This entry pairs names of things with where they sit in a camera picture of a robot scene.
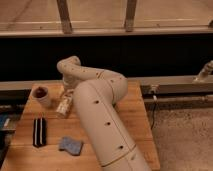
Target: floor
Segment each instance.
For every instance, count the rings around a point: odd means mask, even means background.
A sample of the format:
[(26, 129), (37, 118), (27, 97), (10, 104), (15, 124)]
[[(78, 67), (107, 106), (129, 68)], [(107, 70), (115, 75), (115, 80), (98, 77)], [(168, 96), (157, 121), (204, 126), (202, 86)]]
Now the floor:
[[(157, 102), (152, 132), (161, 171), (213, 170), (213, 101), (193, 98)], [(146, 103), (151, 124), (153, 105)]]
[[(74, 28), (123, 27), (127, 0), (68, 0)], [(57, 30), (60, 19), (53, 0), (1, 0), (0, 30)], [(135, 27), (208, 25), (212, 0), (138, 0)]]

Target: gray sponge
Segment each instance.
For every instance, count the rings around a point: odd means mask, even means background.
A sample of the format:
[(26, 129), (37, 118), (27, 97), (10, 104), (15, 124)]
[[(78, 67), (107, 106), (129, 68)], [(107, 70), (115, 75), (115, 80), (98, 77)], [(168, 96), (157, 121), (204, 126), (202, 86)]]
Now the gray sponge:
[(73, 156), (79, 156), (83, 147), (82, 141), (74, 140), (70, 137), (63, 137), (59, 143), (60, 151), (67, 151)]

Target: screw hole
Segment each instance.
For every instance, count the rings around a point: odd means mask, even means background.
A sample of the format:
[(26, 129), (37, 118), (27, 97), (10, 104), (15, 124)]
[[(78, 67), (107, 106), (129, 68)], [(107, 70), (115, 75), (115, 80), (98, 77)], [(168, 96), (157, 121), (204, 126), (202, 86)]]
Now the screw hole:
[(106, 125), (106, 126), (109, 126), (109, 125), (111, 125), (111, 123), (110, 123), (110, 122), (107, 122), (107, 123), (105, 123), (105, 125)]
[(124, 146), (121, 145), (121, 146), (119, 146), (118, 148), (119, 148), (120, 150), (122, 150), (122, 149), (124, 148)]

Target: small object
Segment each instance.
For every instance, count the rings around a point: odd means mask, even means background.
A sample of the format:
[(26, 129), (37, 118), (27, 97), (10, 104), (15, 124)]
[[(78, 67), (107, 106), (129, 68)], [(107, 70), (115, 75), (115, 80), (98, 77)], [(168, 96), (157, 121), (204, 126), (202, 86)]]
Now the small object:
[(5, 123), (4, 123), (4, 127), (7, 127), (9, 125), (9, 122), (10, 122), (10, 118), (7, 118)]
[(51, 107), (51, 99), (49, 96), (48, 89), (46, 87), (38, 87), (32, 92), (32, 96), (36, 99), (43, 107)]
[(70, 111), (73, 100), (73, 90), (67, 90), (61, 97), (61, 102), (59, 103), (56, 112), (59, 117), (66, 118)]
[(209, 28), (213, 28), (213, 20), (210, 21)]
[(44, 118), (34, 119), (33, 146), (38, 148), (45, 145), (46, 145), (46, 120)]
[(73, 156), (79, 156), (83, 147), (82, 141), (74, 140), (70, 137), (63, 137), (59, 144), (60, 151), (67, 151)]

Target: black object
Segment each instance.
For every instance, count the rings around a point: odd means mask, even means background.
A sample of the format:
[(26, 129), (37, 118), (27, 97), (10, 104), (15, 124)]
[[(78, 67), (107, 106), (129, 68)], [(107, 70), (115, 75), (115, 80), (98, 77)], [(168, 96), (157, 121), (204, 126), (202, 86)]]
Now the black object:
[(46, 145), (46, 120), (44, 118), (34, 119), (33, 146), (41, 147), (45, 145)]
[(0, 131), (0, 150), (5, 147), (5, 132)]

